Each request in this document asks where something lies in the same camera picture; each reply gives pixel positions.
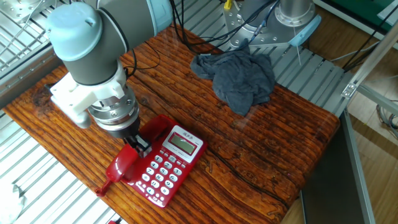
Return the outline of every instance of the wooden floor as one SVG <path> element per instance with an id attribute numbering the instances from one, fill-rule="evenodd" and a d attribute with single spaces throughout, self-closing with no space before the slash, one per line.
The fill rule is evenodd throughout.
<path id="1" fill-rule="evenodd" d="M 369 34 L 339 17 L 317 9 L 322 23 L 311 36 L 310 50 L 327 60 L 357 50 Z M 373 39 L 368 46 L 378 41 Z M 343 66 L 349 59 L 336 61 Z M 398 51 L 390 50 L 368 76 L 365 84 L 392 100 L 398 100 L 398 78 L 369 82 L 398 75 Z M 398 140 L 380 124 L 376 104 L 360 93 L 348 106 L 356 135 L 359 155 L 377 224 L 398 223 Z M 282 224 L 304 224 L 301 200 L 298 199 Z"/>

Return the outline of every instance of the crumpled towel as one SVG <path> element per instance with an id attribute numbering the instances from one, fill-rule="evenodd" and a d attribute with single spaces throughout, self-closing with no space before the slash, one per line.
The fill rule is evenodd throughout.
<path id="1" fill-rule="evenodd" d="M 220 55 L 197 55 L 191 69 L 199 78 L 213 80 L 213 90 L 237 114 L 269 101 L 275 75 L 268 55 L 250 55 L 249 47 Z"/>

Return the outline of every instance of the red telephone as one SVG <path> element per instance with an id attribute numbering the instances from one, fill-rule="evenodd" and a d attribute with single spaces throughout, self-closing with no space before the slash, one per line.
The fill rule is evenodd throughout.
<path id="1" fill-rule="evenodd" d="M 164 115 L 150 120 L 139 132 L 152 143 L 151 152 L 139 159 L 137 151 L 126 144 L 106 169 L 108 180 L 103 188 L 95 192 L 102 197 L 113 182 L 121 180 L 164 208 L 207 148 L 207 142 Z"/>

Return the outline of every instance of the lcd display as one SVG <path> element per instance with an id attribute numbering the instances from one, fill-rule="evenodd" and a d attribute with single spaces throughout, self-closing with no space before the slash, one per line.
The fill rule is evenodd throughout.
<path id="1" fill-rule="evenodd" d="M 195 146 L 191 145 L 187 140 L 180 138 L 180 136 L 176 134 L 174 134 L 170 142 L 172 142 L 188 154 L 191 154 L 193 150 L 195 150 Z"/>

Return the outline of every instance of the wooden tabletop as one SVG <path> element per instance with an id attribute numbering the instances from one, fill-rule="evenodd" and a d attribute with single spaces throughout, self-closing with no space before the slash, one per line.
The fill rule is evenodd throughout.
<path id="1" fill-rule="evenodd" d="M 103 200 L 129 223 L 280 223 L 339 119 L 279 85 L 270 102 L 253 106 L 246 117 L 234 114 L 211 81 L 190 70 L 194 55 L 171 28 L 148 43 L 160 65 L 138 70 L 127 83 L 140 103 L 141 124 L 165 114 L 206 139 L 208 149 L 165 209 L 122 183 Z M 139 68 L 159 62 L 149 45 L 135 48 Z M 131 54 L 121 61 L 133 64 Z M 44 85 L 66 73 L 58 67 L 4 111 L 94 190 L 123 142 L 95 124 L 78 128 L 50 101 Z"/>

